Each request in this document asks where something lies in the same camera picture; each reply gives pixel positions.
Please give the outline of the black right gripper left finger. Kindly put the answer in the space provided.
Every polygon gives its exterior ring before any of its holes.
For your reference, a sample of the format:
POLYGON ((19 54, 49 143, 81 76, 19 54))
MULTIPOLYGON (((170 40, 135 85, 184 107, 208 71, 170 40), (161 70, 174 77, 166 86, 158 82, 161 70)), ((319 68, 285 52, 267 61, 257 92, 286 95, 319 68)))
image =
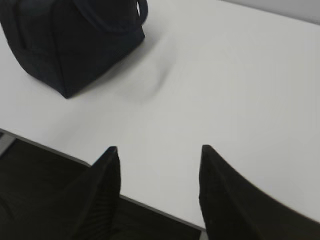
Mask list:
POLYGON ((120 189, 118 149, 111 146, 59 196, 61 239, 109 239, 120 189))

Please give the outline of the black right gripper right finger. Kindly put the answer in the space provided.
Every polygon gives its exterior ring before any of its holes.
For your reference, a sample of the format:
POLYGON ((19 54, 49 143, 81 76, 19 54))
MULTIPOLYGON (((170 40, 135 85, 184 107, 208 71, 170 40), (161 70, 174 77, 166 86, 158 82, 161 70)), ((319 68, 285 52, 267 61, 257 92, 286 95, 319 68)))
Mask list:
POLYGON ((320 224, 254 186, 210 145, 201 149, 199 204, 210 240, 318 240, 320 224))

